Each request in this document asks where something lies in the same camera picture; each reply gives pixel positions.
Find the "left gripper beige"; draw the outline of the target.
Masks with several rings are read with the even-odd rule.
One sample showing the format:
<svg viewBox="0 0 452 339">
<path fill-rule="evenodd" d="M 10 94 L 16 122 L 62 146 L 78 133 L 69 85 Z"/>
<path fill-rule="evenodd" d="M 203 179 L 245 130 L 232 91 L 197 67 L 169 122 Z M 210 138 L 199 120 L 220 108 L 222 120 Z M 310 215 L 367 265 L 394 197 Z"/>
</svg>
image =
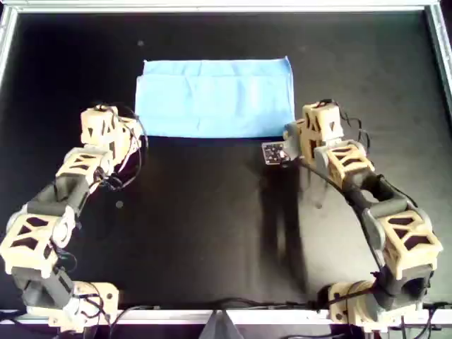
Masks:
<svg viewBox="0 0 452 339">
<path fill-rule="evenodd" d="M 114 165 L 127 161 L 141 148 L 137 119 L 122 117 L 115 106 L 97 105 L 81 113 L 81 142 L 112 152 Z"/>
</svg>

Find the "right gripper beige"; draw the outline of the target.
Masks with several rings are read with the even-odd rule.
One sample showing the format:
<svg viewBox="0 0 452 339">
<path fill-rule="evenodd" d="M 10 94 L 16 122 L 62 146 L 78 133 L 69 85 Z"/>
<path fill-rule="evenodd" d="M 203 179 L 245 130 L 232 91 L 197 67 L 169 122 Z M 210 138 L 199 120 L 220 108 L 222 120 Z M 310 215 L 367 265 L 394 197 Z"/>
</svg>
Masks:
<svg viewBox="0 0 452 339">
<path fill-rule="evenodd" d="M 304 105 L 298 126 L 302 154 L 310 165 L 315 163 L 315 148 L 330 145 L 344 136 L 339 106 L 332 101 Z"/>
</svg>

